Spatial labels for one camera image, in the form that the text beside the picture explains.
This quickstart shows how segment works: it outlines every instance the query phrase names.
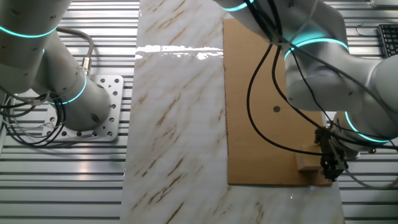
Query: wooden block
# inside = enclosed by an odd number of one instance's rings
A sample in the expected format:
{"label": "wooden block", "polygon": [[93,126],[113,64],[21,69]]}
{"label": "wooden block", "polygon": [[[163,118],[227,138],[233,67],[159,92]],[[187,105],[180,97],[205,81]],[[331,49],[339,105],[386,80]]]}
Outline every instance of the wooden block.
{"label": "wooden block", "polygon": [[[306,152],[321,152],[321,149],[316,144],[301,146],[300,150]],[[319,171],[322,166],[320,164],[320,156],[312,156],[302,153],[296,153],[297,170],[299,172],[314,172]]]}

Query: metal mounting plate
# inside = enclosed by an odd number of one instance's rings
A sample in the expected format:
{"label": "metal mounting plate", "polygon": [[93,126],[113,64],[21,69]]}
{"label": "metal mounting plate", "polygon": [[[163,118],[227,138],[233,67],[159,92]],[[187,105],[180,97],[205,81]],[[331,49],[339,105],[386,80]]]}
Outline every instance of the metal mounting plate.
{"label": "metal mounting plate", "polygon": [[[120,75],[91,75],[90,78],[93,82],[103,86],[111,97],[112,108],[108,117],[97,128],[90,131],[78,132],[63,128],[61,134],[57,136],[54,142],[113,142],[118,137],[119,118],[123,97],[123,77]],[[49,105],[45,123],[51,122],[51,118],[56,117],[57,113],[55,109]],[[43,135],[52,130],[53,128],[45,126]]]}

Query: robotic arm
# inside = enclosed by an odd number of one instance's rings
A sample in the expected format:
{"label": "robotic arm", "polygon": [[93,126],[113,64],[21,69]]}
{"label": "robotic arm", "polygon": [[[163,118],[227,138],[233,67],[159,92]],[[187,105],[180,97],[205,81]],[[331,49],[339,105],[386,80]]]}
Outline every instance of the robotic arm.
{"label": "robotic arm", "polygon": [[[107,118],[111,100],[56,32],[71,1],[0,0],[0,85],[9,95],[31,88],[56,94],[67,104],[65,126],[87,131]],[[88,68],[90,60],[84,63]]]}
{"label": "robotic arm", "polygon": [[[268,42],[281,39],[275,31],[274,13],[275,10],[278,12],[282,37],[295,45],[292,48],[285,43],[282,47],[288,102],[301,110],[338,111],[333,121],[336,125],[330,131],[338,137],[362,143],[339,141],[332,136],[329,141],[331,147],[343,151],[345,159],[354,159],[360,151],[372,151],[398,137],[398,77],[393,72],[396,58],[372,60],[350,55],[345,22],[336,9],[318,0],[272,1],[274,7],[270,0],[215,1]],[[265,16],[261,16],[266,24],[265,32],[258,25],[248,4],[257,9],[260,16],[263,11],[269,18],[270,21],[267,21]],[[292,51],[317,102],[300,75]],[[362,86],[302,51],[349,74]]]}

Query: brown cardboard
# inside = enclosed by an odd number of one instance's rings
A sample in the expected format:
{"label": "brown cardboard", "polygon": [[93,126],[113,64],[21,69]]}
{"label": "brown cardboard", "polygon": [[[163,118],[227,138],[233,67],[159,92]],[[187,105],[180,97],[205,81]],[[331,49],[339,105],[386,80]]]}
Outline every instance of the brown cardboard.
{"label": "brown cardboard", "polygon": [[[319,172],[299,172],[295,153],[263,140],[253,129],[246,111],[250,78],[268,43],[235,19],[224,20],[224,65],[228,129],[228,183],[266,185],[330,185]],[[298,115],[276,92],[271,68],[276,47],[253,84],[252,117],[271,140],[294,149],[313,144],[315,127]],[[284,59],[277,64],[277,81],[285,91]],[[279,106],[280,112],[274,112]],[[319,112],[305,112],[318,124]]]}

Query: marble slab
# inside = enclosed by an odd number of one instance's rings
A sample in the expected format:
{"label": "marble slab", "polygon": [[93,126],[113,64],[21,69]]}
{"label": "marble slab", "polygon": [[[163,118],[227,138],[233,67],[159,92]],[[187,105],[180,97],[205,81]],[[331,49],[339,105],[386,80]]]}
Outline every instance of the marble slab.
{"label": "marble slab", "polygon": [[227,17],[211,0],[141,0],[121,223],[342,224],[336,184],[227,184]]}

